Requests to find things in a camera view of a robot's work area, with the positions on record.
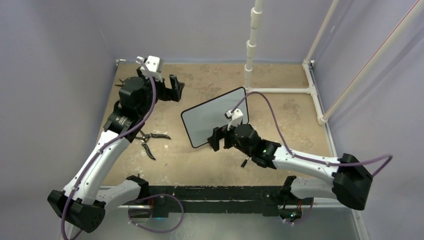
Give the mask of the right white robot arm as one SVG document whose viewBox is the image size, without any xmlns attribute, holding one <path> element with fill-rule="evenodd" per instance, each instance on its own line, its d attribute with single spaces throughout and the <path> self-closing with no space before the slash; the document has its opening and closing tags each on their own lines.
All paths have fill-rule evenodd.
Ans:
<svg viewBox="0 0 424 240">
<path fill-rule="evenodd" d="M 237 127 L 216 127 L 207 138 L 216 152 L 219 141 L 224 140 L 224 149 L 235 148 L 262 168 L 289 170 L 311 176 L 306 179 L 289 176 L 283 184 L 280 196 L 288 204 L 306 198 L 338 200 L 342 205 L 362 211 L 365 209 L 372 174 L 355 156 L 322 157 L 318 155 L 288 151 L 278 142 L 261 138 L 250 124 Z"/>
</svg>

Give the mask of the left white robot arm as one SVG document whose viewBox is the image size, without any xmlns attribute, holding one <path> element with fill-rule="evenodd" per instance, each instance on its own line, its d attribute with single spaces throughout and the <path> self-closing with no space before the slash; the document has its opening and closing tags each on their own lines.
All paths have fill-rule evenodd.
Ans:
<svg viewBox="0 0 424 240">
<path fill-rule="evenodd" d="M 178 102 L 185 84 L 170 75 L 171 87 L 155 72 L 139 68 L 137 76 L 123 80 L 118 100 L 108 116 L 100 138 L 75 177 L 62 189 L 53 190 L 47 201 L 61 219 L 61 232 L 78 236 L 96 230 L 105 215 L 134 201 L 142 205 L 151 197 L 146 180 L 131 175 L 106 191 L 101 186 L 120 155 L 134 141 L 153 112 L 157 101 Z"/>
</svg>

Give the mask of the white whiteboard marker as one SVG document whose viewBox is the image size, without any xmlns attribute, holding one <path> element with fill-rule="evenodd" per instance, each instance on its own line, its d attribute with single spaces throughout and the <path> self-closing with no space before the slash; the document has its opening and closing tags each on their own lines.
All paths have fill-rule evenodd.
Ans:
<svg viewBox="0 0 424 240">
<path fill-rule="evenodd" d="M 240 167 L 241 167 L 241 168 L 244 168 L 244 167 L 247 165 L 248 161 L 249 161 L 249 158 L 246 158 L 246 159 L 242 162 L 242 164 L 240 165 Z"/>
</svg>

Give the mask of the small black-framed whiteboard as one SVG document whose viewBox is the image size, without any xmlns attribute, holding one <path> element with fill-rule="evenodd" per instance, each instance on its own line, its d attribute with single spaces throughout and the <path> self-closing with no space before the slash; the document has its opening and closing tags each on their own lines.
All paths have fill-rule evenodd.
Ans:
<svg viewBox="0 0 424 240">
<path fill-rule="evenodd" d="M 208 143 L 207 138 L 213 134 L 215 127 L 226 127 L 230 120 L 225 117 L 227 111 L 241 102 L 237 107 L 243 113 L 242 123 L 248 124 L 249 109 L 244 87 L 235 88 L 203 103 L 181 112 L 181 119 L 192 148 L 199 148 Z"/>
</svg>

